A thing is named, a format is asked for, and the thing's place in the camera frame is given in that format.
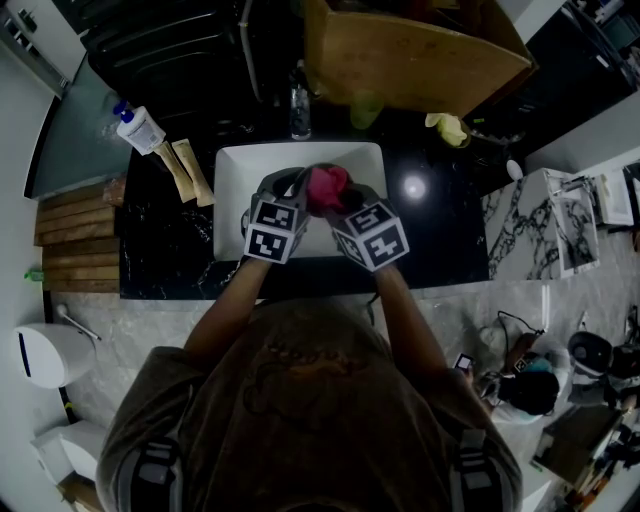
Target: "white bottle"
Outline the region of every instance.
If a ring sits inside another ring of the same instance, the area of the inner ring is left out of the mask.
[[[138,150],[141,155],[148,155],[162,144],[166,135],[151,118],[144,107],[138,107],[133,112],[126,108],[126,102],[119,103],[113,109],[114,114],[120,114],[120,124],[116,133]]]

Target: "tile floor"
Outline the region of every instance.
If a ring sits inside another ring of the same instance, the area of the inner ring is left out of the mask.
[[[503,309],[523,317],[532,327],[546,323],[542,297],[548,287],[548,335],[567,343],[580,317],[588,311],[590,330],[612,343],[622,341],[625,317],[631,304],[640,304],[640,255],[631,249],[630,235],[599,234],[601,263],[585,274],[557,281],[482,282],[415,290],[420,311],[441,341],[452,363],[463,349],[479,346],[478,329],[495,321]],[[130,301],[117,295],[55,293],[54,305],[64,302],[70,314],[96,331],[95,369],[68,386],[76,413],[108,426],[118,405],[149,351],[157,345],[182,346],[191,328],[212,301]],[[365,315],[370,296],[339,300]],[[373,307],[376,327],[386,333],[379,301]],[[558,404],[556,415],[566,407]],[[539,434],[554,417],[526,428],[501,425],[499,429],[516,457],[526,463],[535,451]]]

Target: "brown t-shirt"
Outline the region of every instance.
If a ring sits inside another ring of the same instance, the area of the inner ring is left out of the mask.
[[[185,511],[309,503],[448,511],[451,462],[466,429],[486,430],[485,451],[506,472],[517,508],[518,466],[459,371],[416,391],[388,344],[328,301],[274,304],[254,316],[209,374],[181,349],[149,355],[101,455],[107,510],[117,510],[127,453],[167,434],[183,413]]]

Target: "black countertop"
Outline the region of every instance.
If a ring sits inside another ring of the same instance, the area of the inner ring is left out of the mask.
[[[383,111],[367,132],[354,130],[348,109],[312,110],[312,141],[369,141],[382,148],[389,199],[402,219],[411,252],[397,261],[411,288],[482,281],[488,258],[477,190],[471,182],[468,150],[445,148],[424,128],[424,114]],[[290,142],[287,113],[274,109],[258,118],[250,133],[220,133],[224,127],[176,123],[171,140],[188,137],[213,186],[215,157],[225,146]],[[182,204],[172,176],[155,155],[133,152],[121,236],[120,294],[126,299],[215,299],[237,262],[213,258],[213,207]],[[426,184],[419,200],[403,192],[404,179]],[[372,276],[346,258],[293,258],[274,265],[261,297],[292,298],[374,291]]]

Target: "sink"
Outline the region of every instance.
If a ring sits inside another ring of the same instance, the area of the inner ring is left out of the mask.
[[[240,219],[262,179],[289,167],[329,162],[344,167],[353,181],[387,197],[382,151],[372,142],[280,142],[231,146],[218,151],[214,175],[213,254],[235,261],[244,254]],[[331,229],[312,217],[294,258],[338,256]]]

